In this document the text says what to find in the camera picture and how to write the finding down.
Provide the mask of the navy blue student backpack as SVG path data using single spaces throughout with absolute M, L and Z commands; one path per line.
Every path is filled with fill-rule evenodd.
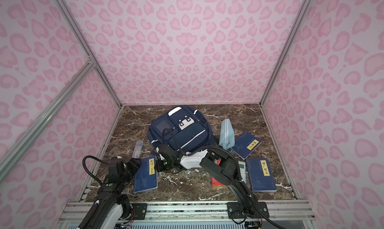
M 159 155 L 163 144 L 173 150 L 181 149 L 188 156 L 199 148 L 218 144 L 211 126 L 203 114 L 189 106 L 178 106 L 155 119 L 149 126 L 147 137 L 154 146 L 153 156 Z

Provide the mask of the blue book yellow label back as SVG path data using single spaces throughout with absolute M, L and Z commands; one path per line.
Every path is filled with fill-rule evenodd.
M 263 141 L 249 132 L 244 132 L 235 141 L 232 150 L 245 160 Z

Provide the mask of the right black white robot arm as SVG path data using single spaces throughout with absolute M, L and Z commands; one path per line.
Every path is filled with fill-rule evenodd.
M 258 198 L 244 182 L 238 161 L 226 150 L 215 143 L 215 139 L 205 131 L 196 134 L 182 133 L 176 136 L 165 128 L 161 139 L 151 141 L 155 148 L 159 171 L 174 169 L 177 171 L 201 167 L 219 183 L 229 187 L 236 196 L 240 210 L 234 211 L 229 218 L 240 225 L 246 219 L 259 219 L 259 228 L 266 220 L 272 226 L 282 229 L 265 216 L 258 207 Z

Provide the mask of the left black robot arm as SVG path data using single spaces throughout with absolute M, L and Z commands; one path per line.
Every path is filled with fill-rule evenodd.
M 108 166 L 108 174 L 103 181 L 87 168 L 87 159 L 93 159 Z M 119 220 L 133 218 L 133 208 L 128 195 L 123 194 L 123 190 L 139 171 L 142 160 L 131 158 L 125 161 L 121 157 L 113 157 L 107 163 L 94 156 L 85 156 L 82 165 L 86 173 L 95 179 L 100 187 L 94 203 L 78 228 L 114 229 Z

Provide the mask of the transparent ruler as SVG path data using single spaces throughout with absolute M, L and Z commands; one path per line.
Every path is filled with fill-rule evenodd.
M 134 150 L 133 150 L 133 154 L 132 154 L 132 158 L 135 158 L 135 159 L 139 159 L 140 158 L 141 151 L 142 151 L 142 148 L 143 148 L 143 144 L 144 144 L 143 141 L 136 141 L 136 144 L 135 144 L 135 147 L 134 147 Z

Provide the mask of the red rectangular box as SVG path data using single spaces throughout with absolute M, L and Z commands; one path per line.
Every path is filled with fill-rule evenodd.
M 226 190 L 228 187 L 218 182 L 214 177 L 212 179 L 213 190 Z

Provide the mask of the light blue pencil case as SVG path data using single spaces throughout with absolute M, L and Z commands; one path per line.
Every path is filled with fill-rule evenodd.
M 219 146 L 229 150 L 235 145 L 235 132 L 230 119 L 224 119 L 221 123 Z

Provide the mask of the teal calculator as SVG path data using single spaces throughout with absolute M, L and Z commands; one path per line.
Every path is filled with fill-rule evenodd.
M 240 173 L 241 173 L 242 179 L 243 179 L 244 182 L 246 182 L 247 181 L 247 178 L 246 178 L 246 163 L 242 162 L 242 161 L 238 161 L 238 164 L 239 164 L 239 167 L 240 167 Z

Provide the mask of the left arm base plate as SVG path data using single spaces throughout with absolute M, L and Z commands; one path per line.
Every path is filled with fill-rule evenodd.
M 147 213 L 147 207 L 147 203 L 133 203 L 129 206 L 123 205 L 123 214 L 120 217 L 120 220 L 144 220 Z

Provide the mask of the aluminium front rail frame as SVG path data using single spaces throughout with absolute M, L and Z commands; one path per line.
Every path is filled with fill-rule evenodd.
M 147 203 L 144 220 L 119 220 L 114 229 L 259 229 L 259 219 L 240 225 L 229 219 L 227 203 L 235 201 L 133 202 Z M 265 201 L 269 219 L 285 229 L 318 229 L 306 200 Z M 263 220 L 261 229 L 273 229 Z

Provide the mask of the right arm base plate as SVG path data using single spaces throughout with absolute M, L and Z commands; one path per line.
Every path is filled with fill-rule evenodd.
M 227 213 L 229 219 L 268 219 L 270 217 L 269 210 L 267 204 L 265 202 L 258 202 L 257 209 L 261 213 L 254 211 L 253 214 L 247 211 L 243 206 L 241 206 L 237 202 L 228 202 L 227 203 Z

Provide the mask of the aluminium diagonal frame bar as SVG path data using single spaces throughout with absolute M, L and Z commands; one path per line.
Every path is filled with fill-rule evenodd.
M 72 94 L 77 90 L 80 84 L 94 69 L 94 60 L 89 60 L 82 70 L 70 81 L 68 85 L 58 94 L 58 96 L 49 104 L 42 114 L 34 121 L 31 127 L 20 137 L 13 145 L 10 151 L 1 161 L 1 182 L 10 174 L 17 163 L 22 159 L 27 150 L 36 141 L 36 139 L 45 130 L 52 119 L 57 115 L 65 105 Z

